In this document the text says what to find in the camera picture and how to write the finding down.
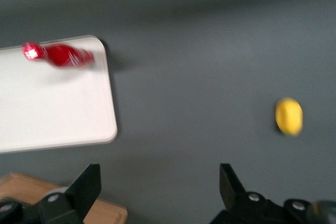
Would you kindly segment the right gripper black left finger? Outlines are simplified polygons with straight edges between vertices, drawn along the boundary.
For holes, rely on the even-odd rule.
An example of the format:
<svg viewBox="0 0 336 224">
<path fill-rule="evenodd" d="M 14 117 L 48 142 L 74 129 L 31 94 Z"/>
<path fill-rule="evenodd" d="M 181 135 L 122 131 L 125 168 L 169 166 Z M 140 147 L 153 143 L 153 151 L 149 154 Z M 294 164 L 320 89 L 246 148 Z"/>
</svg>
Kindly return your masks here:
<svg viewBox="0 0 336 224">
<path fill-rule="evenodd" d="M 90 164 L 65 191 L 49 193 L 40 200 L 40 222 L 83 223 L 100 192 L 100 165 Z"/>
</svg>

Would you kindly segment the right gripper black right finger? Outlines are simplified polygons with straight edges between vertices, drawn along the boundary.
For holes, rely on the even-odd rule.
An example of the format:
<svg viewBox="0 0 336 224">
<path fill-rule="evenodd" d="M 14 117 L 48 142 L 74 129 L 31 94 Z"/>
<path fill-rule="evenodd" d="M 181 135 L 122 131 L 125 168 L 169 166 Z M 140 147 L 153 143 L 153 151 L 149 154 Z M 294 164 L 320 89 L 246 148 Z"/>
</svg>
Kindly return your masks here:
<svg viewBox="0 0 336 224">
<path fill-rule="evenodd" d="M 282 207 L 246 191 L 230 164 L 220 164 L 219 191 L 225 209 L 211 223 L 286 223 Z"/>
</svg>

